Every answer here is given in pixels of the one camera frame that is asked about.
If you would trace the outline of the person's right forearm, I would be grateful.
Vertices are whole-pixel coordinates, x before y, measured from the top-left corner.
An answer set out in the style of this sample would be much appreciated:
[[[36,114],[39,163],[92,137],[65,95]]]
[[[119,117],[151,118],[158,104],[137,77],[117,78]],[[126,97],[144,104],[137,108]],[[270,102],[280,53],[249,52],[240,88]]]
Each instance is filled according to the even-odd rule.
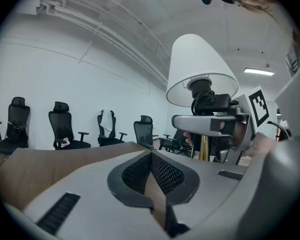
[[[271,143],[264,135],[258,135],[254,139],[252,146],[243,152],[243,157],[253,158],[256,155],[264,155],[267,154],[271,149]]]

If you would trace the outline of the black mesh office chair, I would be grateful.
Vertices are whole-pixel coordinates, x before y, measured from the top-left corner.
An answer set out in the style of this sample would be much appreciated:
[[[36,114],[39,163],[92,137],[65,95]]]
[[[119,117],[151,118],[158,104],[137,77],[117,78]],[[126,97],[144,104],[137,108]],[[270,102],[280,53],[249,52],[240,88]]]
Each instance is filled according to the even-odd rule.
[[[104,129],[100,126],[101,120],[102,120],[102,113],[103,110],[100,112],[100,114],[97,116],[97,122],[98,122],[98,126],[99,126],[99,136],[98,136],[98,143],[100,147],[103,146],[110,146],[110,145],[116,145],[116,144],[121,144],[124,143],[123,141],[123,137],[127,136],[127,133],[124,132],[120,132],[120,139],[116,138],[116,117],[114,112],[111,110],[112,113],[112,123],[113,123],[113,127],[112,127],[112,132],[110,134],[109,137],[105,137],[104,136]]]
[[[25,104],[25,98],[14,97],[12,99],[8,106],[7,129],[4,139],[0,132],[0,154],[11,155],[18,148],[29,147],[27,123],[30,111],[30,107]]]
[[[141,115],[140,121],[133,123],[137,144],[146,149],[154,149],[153,146],[153,120],[150,116]]]
[[[89,143],[83,141],[84,136],[89,135],[88,132],[78,132],[80,140],[75,140],[72,129],[72,114],[69,112],[67,103],[56,101],[53,110],[48,113],[48,118],[54,134],[53,147],[55,150],[76,150],[91,147]],[[61,147],[64,138],[68,138],[70,144]]]
[[[159,138],[159,150],[164,149],[170,153],[191,156],[192,147],[186,142],[184,131],[178,129],[172,137],[169,134],[164,134],[164,137]]]

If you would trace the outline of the white garment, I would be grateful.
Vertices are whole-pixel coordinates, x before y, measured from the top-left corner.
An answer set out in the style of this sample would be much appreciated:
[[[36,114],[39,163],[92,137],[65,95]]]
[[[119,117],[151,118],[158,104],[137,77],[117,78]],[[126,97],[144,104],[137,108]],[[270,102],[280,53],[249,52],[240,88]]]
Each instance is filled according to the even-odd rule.
[[[101,123],[100,126],[104,130],[104,136],[108,138],[113,130],[113,119],[112,112],[110,109],[104,109],[102,111]]]

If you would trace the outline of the white table lamp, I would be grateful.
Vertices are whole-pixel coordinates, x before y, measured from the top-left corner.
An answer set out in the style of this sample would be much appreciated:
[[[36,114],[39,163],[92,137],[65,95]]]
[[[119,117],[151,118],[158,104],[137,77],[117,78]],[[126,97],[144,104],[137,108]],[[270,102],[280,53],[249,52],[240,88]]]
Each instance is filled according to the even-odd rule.
[[[185,34],[173,43],[166,90],[170,104],[190,108],[191,116],[215,116],[230,110],[238,89],[229,66],[202,37]],[[191,136],[197,142],[206,135]]]

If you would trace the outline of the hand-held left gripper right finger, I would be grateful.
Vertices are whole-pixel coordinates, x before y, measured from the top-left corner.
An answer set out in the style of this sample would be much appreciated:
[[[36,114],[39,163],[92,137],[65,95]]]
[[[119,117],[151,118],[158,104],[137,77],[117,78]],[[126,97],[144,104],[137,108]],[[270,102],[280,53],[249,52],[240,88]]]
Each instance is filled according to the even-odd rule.
[[[151,153],[151,172],[165,195],[164,229],[181,235],[211,215],[239,184],[247,167]]]

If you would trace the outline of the white ceiling pipes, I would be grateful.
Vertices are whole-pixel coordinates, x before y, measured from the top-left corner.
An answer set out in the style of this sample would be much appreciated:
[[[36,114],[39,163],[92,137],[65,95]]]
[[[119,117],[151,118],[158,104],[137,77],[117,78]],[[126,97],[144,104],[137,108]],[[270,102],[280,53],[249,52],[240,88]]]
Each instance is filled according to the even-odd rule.
[[[163,85],[171,56],[140,16],[116,0],[41,0],[40,10],[93,32]]]

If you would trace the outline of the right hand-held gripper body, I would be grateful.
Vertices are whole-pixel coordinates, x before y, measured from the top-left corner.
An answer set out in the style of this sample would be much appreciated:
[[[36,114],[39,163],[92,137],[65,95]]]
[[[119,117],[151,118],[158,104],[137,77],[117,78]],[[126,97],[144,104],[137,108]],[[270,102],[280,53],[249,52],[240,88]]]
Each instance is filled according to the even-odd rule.
[[[231,106],[227,112],[216,112],[215,115],[222,117],[232,117],[235,122],[244,124],[244,137],[238,145],[233,145],[232,134],[220,134],[212,138],[211,155],[215,163],[238,164],[243,153],[254,143],[256,133],[261,125],[269,119],[268,106],[260,86],[244,93],[230,101]]]

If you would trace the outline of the person's grey cardigan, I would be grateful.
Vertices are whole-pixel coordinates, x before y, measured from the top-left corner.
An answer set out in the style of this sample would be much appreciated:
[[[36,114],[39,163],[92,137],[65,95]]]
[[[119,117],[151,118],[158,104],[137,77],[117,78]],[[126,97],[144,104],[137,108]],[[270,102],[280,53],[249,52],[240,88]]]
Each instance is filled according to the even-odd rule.
[[[291,34],[291,42],[285,56],[285,65],[292,78],[300,68],[300,33],[294,29]]]

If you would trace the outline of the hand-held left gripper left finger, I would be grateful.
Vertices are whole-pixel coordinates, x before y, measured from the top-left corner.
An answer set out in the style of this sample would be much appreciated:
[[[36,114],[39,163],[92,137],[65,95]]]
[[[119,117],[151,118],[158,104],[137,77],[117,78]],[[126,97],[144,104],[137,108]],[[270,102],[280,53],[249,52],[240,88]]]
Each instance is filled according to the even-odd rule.
[[[140,151],[83,166],[32,200],[22,213],[37,223],[65,193],[80,198],[56,233],[61,240],[170,240],[148,208],[124,205],[110,192],[110,171]]]

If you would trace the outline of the long ceiling light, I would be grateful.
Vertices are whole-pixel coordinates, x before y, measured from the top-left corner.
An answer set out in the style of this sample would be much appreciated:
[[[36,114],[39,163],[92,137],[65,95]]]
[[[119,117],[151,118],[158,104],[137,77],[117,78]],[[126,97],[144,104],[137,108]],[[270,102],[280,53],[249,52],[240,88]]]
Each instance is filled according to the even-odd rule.
[[[267,70],[255,69],[255,68],[245,68],[244,72],[247,74],[256,74],[256,75],[263,75],[263,76],[273,76],[275,74],[273,71],[267,71]]]

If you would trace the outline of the person's right hand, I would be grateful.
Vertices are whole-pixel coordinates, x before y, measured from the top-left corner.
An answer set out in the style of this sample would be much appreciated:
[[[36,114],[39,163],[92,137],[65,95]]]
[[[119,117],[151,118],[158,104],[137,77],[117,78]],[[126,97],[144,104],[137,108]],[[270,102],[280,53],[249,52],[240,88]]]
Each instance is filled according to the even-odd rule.
[[[243,122],[236,121],[233,131],[233,144],[234,146],[240,146],[245,138],[247,125]]]

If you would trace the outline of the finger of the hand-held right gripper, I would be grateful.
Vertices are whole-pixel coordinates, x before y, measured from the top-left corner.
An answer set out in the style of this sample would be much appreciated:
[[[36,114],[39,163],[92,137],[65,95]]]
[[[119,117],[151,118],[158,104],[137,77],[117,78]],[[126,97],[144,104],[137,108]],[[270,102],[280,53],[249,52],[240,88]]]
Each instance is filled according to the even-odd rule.
[[[221,136],[221,121],[235,121],[233,115],[174,115],[172,126],[178,130],[202,136]]]

